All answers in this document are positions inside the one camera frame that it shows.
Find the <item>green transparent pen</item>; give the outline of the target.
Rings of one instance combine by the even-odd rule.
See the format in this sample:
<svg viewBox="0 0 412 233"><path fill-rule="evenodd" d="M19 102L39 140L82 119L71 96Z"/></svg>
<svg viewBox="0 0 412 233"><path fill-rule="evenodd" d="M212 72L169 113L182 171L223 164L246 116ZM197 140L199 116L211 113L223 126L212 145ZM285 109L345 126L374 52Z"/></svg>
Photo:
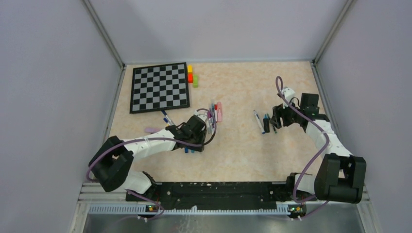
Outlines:
<svg viewBox="0 0 412 233"><path fill-rule="evenodd" d="M270 125L272 126L274 133L277 133L277 129L276 129L275 125L271 122L271 117L270 117L270 115L269 115L269 114L266 114L266 116L267 116L267 118L269 119L269 123L270 123Z"/></svg>

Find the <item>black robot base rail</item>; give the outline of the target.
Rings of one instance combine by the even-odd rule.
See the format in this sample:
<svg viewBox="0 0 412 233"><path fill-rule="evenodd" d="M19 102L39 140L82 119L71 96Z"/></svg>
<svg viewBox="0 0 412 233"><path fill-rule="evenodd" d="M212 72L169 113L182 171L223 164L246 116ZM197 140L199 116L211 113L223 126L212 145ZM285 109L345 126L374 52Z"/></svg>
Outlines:
<svg viewBox="0 0 412 233"><path fill-rule="evenodd" d="M294 183L286 182L163 182L142 197L159 201L166 210L274 210L292 200Z"/></svg>

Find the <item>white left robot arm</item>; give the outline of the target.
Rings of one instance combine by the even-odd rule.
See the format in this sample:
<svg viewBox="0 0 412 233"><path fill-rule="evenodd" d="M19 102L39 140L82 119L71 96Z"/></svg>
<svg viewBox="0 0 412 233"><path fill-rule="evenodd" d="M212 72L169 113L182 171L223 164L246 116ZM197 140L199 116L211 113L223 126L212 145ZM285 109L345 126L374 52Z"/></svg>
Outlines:
<svg viewBox="0 0 412 233"><path fill-rule="evenodd" d="M105 192L131 190L143 200L154 198L156 188L148 174L131 169L133 163L151 155L187 148L202 152L206 139L207 117L193 115L187 122L171 125L136 139L109 137L89 162L88 173Z"/></svg>

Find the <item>black blue highlighter marker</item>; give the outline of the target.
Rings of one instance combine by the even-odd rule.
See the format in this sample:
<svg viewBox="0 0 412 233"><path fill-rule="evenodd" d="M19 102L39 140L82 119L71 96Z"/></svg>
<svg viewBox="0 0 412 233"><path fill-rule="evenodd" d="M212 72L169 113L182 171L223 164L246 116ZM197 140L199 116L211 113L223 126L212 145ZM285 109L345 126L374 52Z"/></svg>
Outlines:
<svg viewBox="0 0 412 233"><path fill-rule="evenodd" d="M270 121L270 119L269 119L268 115L265 114L264 118L263 118L263 128L264 128L265 133L270 132L270 123L269 123L269 121Z"/></svg>

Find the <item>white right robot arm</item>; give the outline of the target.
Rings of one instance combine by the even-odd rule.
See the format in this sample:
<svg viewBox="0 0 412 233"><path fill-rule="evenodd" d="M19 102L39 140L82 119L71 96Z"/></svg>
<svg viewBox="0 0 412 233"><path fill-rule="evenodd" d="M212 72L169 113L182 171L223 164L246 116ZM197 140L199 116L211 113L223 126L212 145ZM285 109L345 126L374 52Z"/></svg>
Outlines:
<svg viewBox="0 0 412 233"><path fill-rule="evenodd" d="M297 203L312 199L359 203L362 199L367 163L355 156L339 140L328 117L319 113L317 94L304 93L297 108L294 94L279 94L283 104L273 107L270 123L280 129L298 124L314 142L317 152L285 186L286 196Z"/></svg>

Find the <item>white pen blue cap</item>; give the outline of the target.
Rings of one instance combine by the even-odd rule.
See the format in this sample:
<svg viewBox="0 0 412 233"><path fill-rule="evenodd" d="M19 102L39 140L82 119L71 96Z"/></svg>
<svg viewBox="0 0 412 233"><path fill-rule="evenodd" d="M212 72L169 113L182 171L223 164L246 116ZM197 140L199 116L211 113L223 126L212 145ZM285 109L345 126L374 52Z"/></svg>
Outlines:
<svg viewBox="0 0 412 233"><path fill-rule="evenodd" d="M262 133L262 134L265 134L265 130L264 130L264 127L263 127L263 125L262 125L262 122L261 122L261 120L260 120L260 117L259 117L258 113L257 113L255 110L253 110L253 114L254 114L254 116L255 116L255 119L256 119L257 124L258 124L258 126L259 126L259 128L260 128L261 133Z"/></svg>

